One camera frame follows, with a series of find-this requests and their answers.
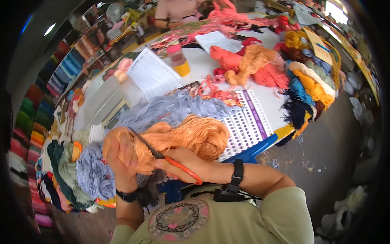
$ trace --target cardboard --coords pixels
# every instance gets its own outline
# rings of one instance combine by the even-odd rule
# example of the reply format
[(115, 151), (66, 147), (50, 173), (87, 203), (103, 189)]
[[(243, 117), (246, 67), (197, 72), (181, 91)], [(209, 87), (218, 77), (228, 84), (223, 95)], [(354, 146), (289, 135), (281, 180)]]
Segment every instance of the cardboard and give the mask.
[(317, 58), (320, 58), (321, 60), (332, 65), (333, 64), (332, 57), (331, 57), (332, 54), (316, 44), (319, 43), (321, 46), (325, 47), (325, 44), (322, 42), (321, 38), (317, 36), (315, 33), (305, 28), (303, 28), (303, 30), (305, 31), (307, 37), (309, 38), (309, 42), (312, 44), (314, 55)]

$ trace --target orange scissors handle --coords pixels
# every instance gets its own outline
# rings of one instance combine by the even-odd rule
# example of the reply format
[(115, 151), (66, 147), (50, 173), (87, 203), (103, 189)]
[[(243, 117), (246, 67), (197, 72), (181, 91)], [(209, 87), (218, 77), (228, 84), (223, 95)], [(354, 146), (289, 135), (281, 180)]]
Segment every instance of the orange scissors handle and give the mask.
[(171, 165), (173, 165), (175, 167), (178, 167), (179, 169), (181, 169), (184, 172), (186, 172), (189, 176), (194, 178), (194, 180), (196, 180), (196, 182), (194, 183), (195, 185), (202, 185), (203, 184), (202, 179), (197, 174), (192, 172), (192, 170), (188, 169), (186, 166), (184, 166), (181, 163), (179, 163), (179, 162), (177, 162), (177, 161), (175, 161), (175, 160), (173, 160), (171, 158), (168, 158), (168, 157), (165, 157), (164, 159), (166, 161), (168, 161)]

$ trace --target pink lid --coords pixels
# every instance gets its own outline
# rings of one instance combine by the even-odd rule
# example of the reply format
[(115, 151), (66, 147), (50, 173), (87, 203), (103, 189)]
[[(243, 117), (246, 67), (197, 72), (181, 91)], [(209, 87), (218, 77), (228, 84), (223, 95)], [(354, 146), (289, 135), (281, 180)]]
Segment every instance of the pink lid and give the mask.
[(170, 45), (167, 47), (167, 53), (169, 54), (176, 53), (180, 51), (180, 49), (181, 49), (180, 45)]

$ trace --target plastic bottle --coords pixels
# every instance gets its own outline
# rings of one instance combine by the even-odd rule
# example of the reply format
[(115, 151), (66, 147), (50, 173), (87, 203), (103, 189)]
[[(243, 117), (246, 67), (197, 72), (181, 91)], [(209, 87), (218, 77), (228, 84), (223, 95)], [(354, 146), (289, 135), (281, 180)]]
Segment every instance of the plastic bottle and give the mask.
[(175, 45), (167, 47), (167, 54), (171, 61), (172, 68), (181, 76), (184, 77), (190, 73), (190, 66), (184, 56), (179, 42)]

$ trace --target circular embroidery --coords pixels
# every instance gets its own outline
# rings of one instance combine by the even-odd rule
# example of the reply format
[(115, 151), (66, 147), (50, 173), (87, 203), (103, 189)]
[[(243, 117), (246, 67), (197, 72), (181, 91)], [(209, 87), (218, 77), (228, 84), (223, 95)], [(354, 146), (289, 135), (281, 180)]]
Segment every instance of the circular embroidery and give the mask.
[(189, 238), (209, 220), (209, 206), (202, 200), (184, 200), (158, 209), (149, 220), (153, 238), (179, 241)]

